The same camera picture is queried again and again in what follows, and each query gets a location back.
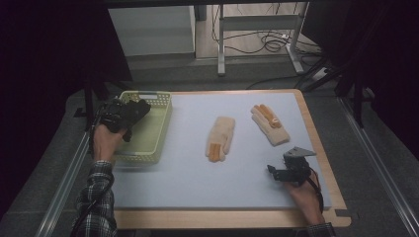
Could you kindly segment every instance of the wall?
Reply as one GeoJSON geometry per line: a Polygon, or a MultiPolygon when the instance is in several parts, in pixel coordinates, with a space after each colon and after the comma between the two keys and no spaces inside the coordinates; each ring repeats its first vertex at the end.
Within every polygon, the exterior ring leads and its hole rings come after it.
{"type": "Polygon", "coordinates": [[[109,10],[126,56],[195,51],[192,6],[109,10]]]}

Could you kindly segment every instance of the table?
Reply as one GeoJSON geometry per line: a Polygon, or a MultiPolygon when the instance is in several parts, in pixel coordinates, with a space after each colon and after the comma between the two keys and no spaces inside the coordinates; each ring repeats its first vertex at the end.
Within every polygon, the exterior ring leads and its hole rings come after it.
{"type": "MultiPolygon", "coordinates": [[[[305,104],[298,90],[272,91],[222,91],[222,92],[174,92],[173,95],[201,94],[258,94],[293,93],[305,123],[311,144],[317,153],[317,162],[329,189],[332,206],[323,212],[326,221],[336,227],[348,226],[349,216],[339,216],[336,211],[345,211],[339,187],[327,156],[305,104]]],[[[178,229],[178,228],[293,228],[306,223],[297,209],[115,209],[115,218],[120,229],[178,229]]]]}

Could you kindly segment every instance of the green basket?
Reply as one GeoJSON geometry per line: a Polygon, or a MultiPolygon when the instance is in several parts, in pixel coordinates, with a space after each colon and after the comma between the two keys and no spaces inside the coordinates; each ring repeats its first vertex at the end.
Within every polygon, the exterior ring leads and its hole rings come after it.
{"type": "Polygon", "coordinates": [[[169,92],[124,91],[124,102],[144,99],[150,112],[132,128],[130,142],[124,142],[114,154],[116,160],[155,164],[160,160],[164,140],[172,115],[172,96],[169,92]]]}

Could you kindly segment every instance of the plaid sleeve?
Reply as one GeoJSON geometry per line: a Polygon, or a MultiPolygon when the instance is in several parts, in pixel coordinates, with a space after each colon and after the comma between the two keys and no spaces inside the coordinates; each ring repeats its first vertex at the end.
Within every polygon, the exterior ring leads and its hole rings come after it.
{"type": "MultiPolygon", "coordinates": [[[[77,218],[102,193],[112,178],[112,164],[110,162],[97,161],[93,164],[87,185],[77,198],[77,218]]],[[[77,236],[117,236],[112,190],[108,190],[96,207],[86,216],[78,229],[77,236]]]]}
{"type": "Polygon", "coordinates": [[[307,227],[308,236],[310,237],[335,237],[335,230],[333,229],[332,224],[318,224],[310,225],[307,227]]]}

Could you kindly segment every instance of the person's left hand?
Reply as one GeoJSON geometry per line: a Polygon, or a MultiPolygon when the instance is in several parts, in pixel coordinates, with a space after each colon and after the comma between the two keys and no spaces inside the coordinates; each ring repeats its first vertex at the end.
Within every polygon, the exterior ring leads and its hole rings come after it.
{"type": "Polygon", "coordinates": [[[95,161],[112,161],[115,150],[123,140],[126,129],[122,129],[117,133],[112,133],[108,128],[100,124],[95,128],[93,138],[93,151],[95,161]]]}

